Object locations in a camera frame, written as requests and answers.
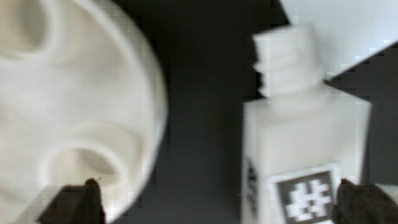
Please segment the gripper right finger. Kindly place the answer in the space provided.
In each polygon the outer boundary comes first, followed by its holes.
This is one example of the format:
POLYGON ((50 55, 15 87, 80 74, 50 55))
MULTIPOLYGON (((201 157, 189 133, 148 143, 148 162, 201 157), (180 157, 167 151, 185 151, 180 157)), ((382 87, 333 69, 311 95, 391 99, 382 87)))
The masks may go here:
POLYGON ((334 224, 398 224, 398 201, 377 184, 341 180, 331 220, 334 224))

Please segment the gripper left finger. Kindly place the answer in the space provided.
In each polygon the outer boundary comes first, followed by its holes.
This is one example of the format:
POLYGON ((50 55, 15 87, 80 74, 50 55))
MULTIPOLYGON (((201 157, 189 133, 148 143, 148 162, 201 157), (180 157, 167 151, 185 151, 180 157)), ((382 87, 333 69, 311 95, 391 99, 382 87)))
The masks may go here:
POLYGON ((98 181, 66 185, 38 217, 39 224, 107 224, 98 181))

